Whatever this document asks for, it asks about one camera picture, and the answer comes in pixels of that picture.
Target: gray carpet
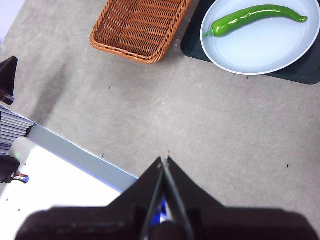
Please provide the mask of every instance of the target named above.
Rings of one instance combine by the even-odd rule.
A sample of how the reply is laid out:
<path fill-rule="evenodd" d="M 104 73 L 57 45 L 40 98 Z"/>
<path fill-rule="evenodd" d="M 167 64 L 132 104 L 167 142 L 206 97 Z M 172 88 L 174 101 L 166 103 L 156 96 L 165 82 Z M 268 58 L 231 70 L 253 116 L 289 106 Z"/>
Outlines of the gray carpet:
<path fill-rule="evenodd" d="M 197 0 L 162 62 L 98 51 L 89 36 L 105 3 L 26 1 L 1 49 L 19 59 L 10 109 L 136 176 L 170 151 L 224 205 L 302 213 L 320 233 L 320 84 L 184 56 Z"/>

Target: white plate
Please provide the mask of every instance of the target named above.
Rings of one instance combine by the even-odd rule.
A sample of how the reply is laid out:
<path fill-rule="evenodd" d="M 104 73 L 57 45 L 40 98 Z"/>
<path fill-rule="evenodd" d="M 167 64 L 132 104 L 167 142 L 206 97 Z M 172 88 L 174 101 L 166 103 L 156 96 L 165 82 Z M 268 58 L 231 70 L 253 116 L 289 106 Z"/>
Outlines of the white plate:
<path fill-rule="evenodd" d="M 238 10 L 256 5 L 288 7 L 304 23 L 284 17 L 262 19 L 223 37 L 202 35 L 212 23 Z M 206 13 L 200 31 L 202 48 L 218 67 L 242 75 L 260 75 L 283 69 L 301 58 L 315 42 L 320 29 L 316 0 L 217 0 Z"/>

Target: blue part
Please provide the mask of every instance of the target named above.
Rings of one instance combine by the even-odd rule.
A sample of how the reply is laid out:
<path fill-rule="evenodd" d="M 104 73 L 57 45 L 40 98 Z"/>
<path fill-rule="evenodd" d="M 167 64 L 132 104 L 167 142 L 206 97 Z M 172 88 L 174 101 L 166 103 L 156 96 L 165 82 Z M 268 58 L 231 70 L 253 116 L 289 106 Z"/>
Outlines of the blue part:
<path fill-rule="evenodd" d="M 154 217 L 152 219 L 152 222 L 151 222 L 151 226 L 160 224 L 161 216 L 164 217 L 165 219 L 167 219 L 167 210 L 166 210 L 166 200 L 165 200 L 165 198 L 162 199 L 161 207 L 159 207 L 156 210 L 156 213 L 155 213 L 155 215 L 154 215 Z"/>
<path fill-rule="evenodd" d="M 25 183 L 29 182 L 29 177 L 28 177 L 28 176 L 24 177 L 24 178 L 23 178 L 23 181 L 24 181 Z"/>

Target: wicker basket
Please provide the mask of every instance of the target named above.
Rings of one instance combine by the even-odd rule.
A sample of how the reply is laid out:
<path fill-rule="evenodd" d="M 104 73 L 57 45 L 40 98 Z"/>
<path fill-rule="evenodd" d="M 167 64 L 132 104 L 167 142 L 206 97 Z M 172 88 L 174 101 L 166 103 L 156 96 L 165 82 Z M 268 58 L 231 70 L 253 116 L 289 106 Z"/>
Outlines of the wicker basket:
<path fill-rule="evenodd" d="M 162 60 L 192 0 L 108 0 L 90 36 L 106 53 L 144 64 Z"/>

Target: black tray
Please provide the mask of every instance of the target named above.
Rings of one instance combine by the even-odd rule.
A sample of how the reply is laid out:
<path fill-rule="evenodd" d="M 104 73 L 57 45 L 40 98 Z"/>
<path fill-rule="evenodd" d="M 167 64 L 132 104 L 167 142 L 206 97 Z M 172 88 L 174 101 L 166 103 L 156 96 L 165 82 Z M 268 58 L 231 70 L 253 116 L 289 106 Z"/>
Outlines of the black tray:
<path fill-rule="evenodd" d="M 191 22 L 181 42 L 182 52 L 191 58 L 210 62 L 202 49 L 200 29 L 202 21 L 216 0 L 200 0 Z M 268 73 L 268 76 L 290 80 L 302 84 L 317 84 L 320 82 L 320 36 L 313 46 L 298 61 L 284 69 Z"/>

